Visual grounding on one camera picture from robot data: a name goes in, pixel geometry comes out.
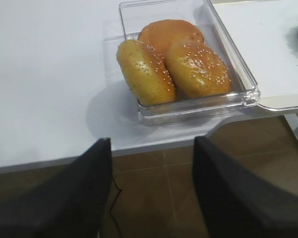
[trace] clear plastic container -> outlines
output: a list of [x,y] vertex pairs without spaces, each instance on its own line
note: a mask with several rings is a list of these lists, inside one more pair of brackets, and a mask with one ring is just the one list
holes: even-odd
[[173,103],[143,106],[139,119],[145,125],[158,125],[229,113],[255,106],[260,97],[253,75],[234,45],[210,0],[141,0],[123,2],[119,12],[125,39],[137,39],[148,24],[165,19],[182,19],[196,25],[210,46],[226,63],[232,92]]

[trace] white countertop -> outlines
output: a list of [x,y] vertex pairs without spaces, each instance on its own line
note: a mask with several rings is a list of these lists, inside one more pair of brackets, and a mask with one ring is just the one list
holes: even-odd
[[119,2],[0,0],[0,172],[80,155],[101,137],[114,155],[186,146],[233,120],[139,123],[111,64],[123,40]]

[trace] black cable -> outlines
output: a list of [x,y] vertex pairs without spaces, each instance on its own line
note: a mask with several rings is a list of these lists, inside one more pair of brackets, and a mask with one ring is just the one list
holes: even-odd
[[115,206],[115,203],[116,203],[116,201],[117,201],[117,199],[118,199],[118,197],[119,197],[119,194],[120,194],[123,190],[120,189],[120,188],[117,186],[114,177],[113,177],[113,181],[114,181],[115,187],[116,187],[117,190],[118,190],[118,193],[117,193],[117,195],[116,195],[116,197],[115,197],[113,203],[111,204],[111,207],[110,207],[110,209],[109,209],[109,214],[110,214],[111,219],[113,219],[113,221],[114,221],[114,223],[115,223],[115,226],[116,226],[116,229],[117,229],[117,231],[118,231],[119,237],[120,237],[120,238],[123,238],[123,235],[121,234],[119,225],[118,225],[118,223],[117,223],[117,221],[116,221],[114,215],[112,214],[112,210],[113,210],[113,208],[114,208],[114,206]]

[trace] bread roll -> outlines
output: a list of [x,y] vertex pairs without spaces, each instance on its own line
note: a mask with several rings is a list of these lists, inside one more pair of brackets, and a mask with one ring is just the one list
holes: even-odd
[[175,101],[175,87],[162,56],[137,40],[126,40],[117,51],[117,61],[130,90],[144,106]]
[[183,20],[162,20],[146,26],[139,34],[138,40],[154,47],[165,56],[170,46],[175,42],[189,39],[204,43],[200,30]]
[[170,47],[165,64],[175,85],[190,98],[231,91],[228,68],[209,47],[182,41]]

